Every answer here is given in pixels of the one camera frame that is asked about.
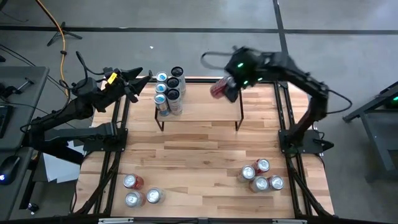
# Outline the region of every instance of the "tripod stand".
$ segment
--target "tripod stand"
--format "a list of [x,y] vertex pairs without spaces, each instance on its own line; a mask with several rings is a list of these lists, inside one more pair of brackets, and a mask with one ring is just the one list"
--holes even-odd
[[[51,20],[51,22],[55,25],[55,26],[57,26],[57,22],[55,21],[55,19],[52,17],[52,15],[49,13],[49,11],[43,6],[43,4],[40,2],[40,1],[38,1],[38,0],[36,0],[36,3],[39,5],[39,7],[44,11],[44,13],[47,15],[47,17]],[[80,37],[79,35],[76,35],[76,34],[74,34],[74,33],[71,33],[71,32],[69,32],[69,31],[66,31],[64,28],[65,28],[65,22],[62,22],[61,23],[61,25],[60,25],[60,28],[61,28],[61,30],[62,30],[62,32],[64,33],[64,34],[68,34],[68,35],[71,35],[72,37],[76,37],[77,39],[79,39],[79,40],[81,40],[82,39],[82,37]],[[57,38],[57,37],[59,37],[61,34],[60,34],[60,30],[58,30],[55,34],[54,34],[54,36],[51,38],[51,40],[47,43],[47,46],[48,47],[50,47],[54,42],[55,42],[55,39]]]
[[[79,40],[82,39],[82,37],[80,37],[79,35],[76,35],[76,34],[74,34],[74,33],[72,33],[72,32],[69,32],[69,31],[64,30],[63,28],[65,28],[65,22],[62,22],[61,25],[60,25],[60,27],[61,27],[61,30],[62,30],[63,34],[71,35],[72,37],[76,37],[76,38],[79,39]],[[57,32],[54,34],[54,36],[51,38],[51,40],[47,43],[47,46],[50,47],[50,46],[55,42],[55,39],[56,39],[57,37],[60,37],[60,36],[61,36],[60,32],[57,31]]]

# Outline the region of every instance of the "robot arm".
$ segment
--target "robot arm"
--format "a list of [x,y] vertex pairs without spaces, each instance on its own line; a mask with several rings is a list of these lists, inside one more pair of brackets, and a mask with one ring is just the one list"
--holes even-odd
[[233,82],[224,89],[225,96],[235,102],[238,91],[254,86],[262,80],[288,81],[308,93],[312,98],[302,119],[287,131],[285,141],[299,146],[305,131],[315,122],[326,117],[329,88],[301,71],[294,61],[282,52],[258,52],[253,49],[235,48],[231,60],[224,68]]
[[61,110],[32,120],[31,128],[26,135],[28,145],[38,151],[80,164],[83,156],[67,148],[67,141],[71,139],[104,143],[118,141],[119,137],[125,133],[114,123],[104,123],[98,127],[86,129],[55,130],[54,128],[73,119],[89,118],[94,114],[94,110],[105,112],[106,107],[124,95],[132,103],[137,103],[138,99],[135,95],[139,95],[151,79],[150,76],[136,79],[141,71],[142,68],[129,71],[105,68],[104,75],[108,82],[104,90],[99,89],[96,80],[89,77],[73,84],[75,88],[72,88],[72,93],[77,96],[74,100]]

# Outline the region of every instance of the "wooden tabletop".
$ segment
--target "wooden tabletop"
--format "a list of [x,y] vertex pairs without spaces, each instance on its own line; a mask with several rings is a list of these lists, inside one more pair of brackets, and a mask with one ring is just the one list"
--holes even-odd
[[158,115],[159,121],[240,121],[239,97],[235,103],[226,98],[214,99],[210,95],[210,83],[188,84],[182,97],[182,114]]
[[[295,120],[298,121],[307,110],[308,98],[294,86],[289,86],[289,90]],[[238,132],[232,128],[232,121],[168,122],[161,132],[154,120],[153,98],[153,86],[148,85],[139,102],[130,105],[129,136],[119,166],[112,216],[294,217],[286,163],[279,149],[277,131],[280,127],[272,85],[257,85],[243,91],[244,121]],[[113,106],[110,106],[107,113],[96,113],[93,124],[110,122],[112,111]],[[97,187],[103,156],[103,152],[94,152],[81,166],[75,210]],[[269,160],[271,169],[265,176],[282,176],[284,189],[254,194],[247,184],[236,181],[239,168],[258,158]],[[333,213],[321,161],[304,154],[303,164],[309,189],[323,207]],[[144,193],[151,187],[164,189],[165,201],[159,205],[147,203],[142,208],[127,207],[124,198],[129,189],[123,186],[123,178],[132,173],[144,178]],[[107,194],[108,188],[104,191],[101,211]],[[304,211],[300,190],[298,195]]]

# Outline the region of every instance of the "white paper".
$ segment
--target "white paper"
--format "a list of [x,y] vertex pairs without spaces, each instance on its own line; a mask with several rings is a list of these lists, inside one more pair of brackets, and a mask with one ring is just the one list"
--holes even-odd
[[[83,146],[75,147],[73,145],[73,141],[68,142],[68,147],[82,154],[84,153]],[[79,165],[64,161],[63,159],[58,159],[48,154],[43,154],[43,157],[47,180],[49,182],[56,179],[57,183],[62,183],[70,180],[76,180],[79,177]]]

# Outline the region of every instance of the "concrete floor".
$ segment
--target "concrete floor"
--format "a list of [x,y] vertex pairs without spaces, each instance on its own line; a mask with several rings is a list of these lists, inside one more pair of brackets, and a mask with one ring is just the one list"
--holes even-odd
[[[70,26],[150,27],[150,28],[252,28],[276,29],[272,0],[46,0],[58,21]],[[395,0],[280,0],[285,29],[398,30],[398,2]],[[29,19],[24,25],[52,26],[34,1],[10,1],[4,11]],[[19,24],[0,14],[0,24]],[[232,45],[247,45],[260,50],[279,51],[278,34],[226,34],[176,32],[80,32],[83,40],[67,38],[68,57],[65,76],[68,83],[83,78],[74,54],[79,50],[93,70],[103,67],[153,71],[181,66],[187,75],[219,76],[223,72],[200,65],[207,50],[230,51]],[[46,43],[53,32],[0,31],[0,43],[29,58],[36,65],[50,68],[59,77],[59,40]],[[331,89],[350,98],[354,106],[344,113],[331,114],[318,123],[325,139],[335,147],[325,153],[326,175],[335,213],[343,218],[379,222],[398,221],[398,183],[365,181],[372,149],[360,120],[346,124],[341,117],[369,101],[381,89],[397,81],[397,35],[286,35],[289,54],[297,65],[311,71]],[[24,65],[10,56],[4,65]],[[224,65],[227,58],[215,58]],[[39,108],[50,111],[64,104],[65,96],[47,83]],[[330,97],[329,110],[346,106]],[[87,126],[85,123],[72,123]],[[59,192],[62,199],[55,199]],[[36,187],[33,201],[42,209],[34,217],[64,215],[68,212],[73,183],[42,184]],[[30,217],[15,211],[13,218]]]

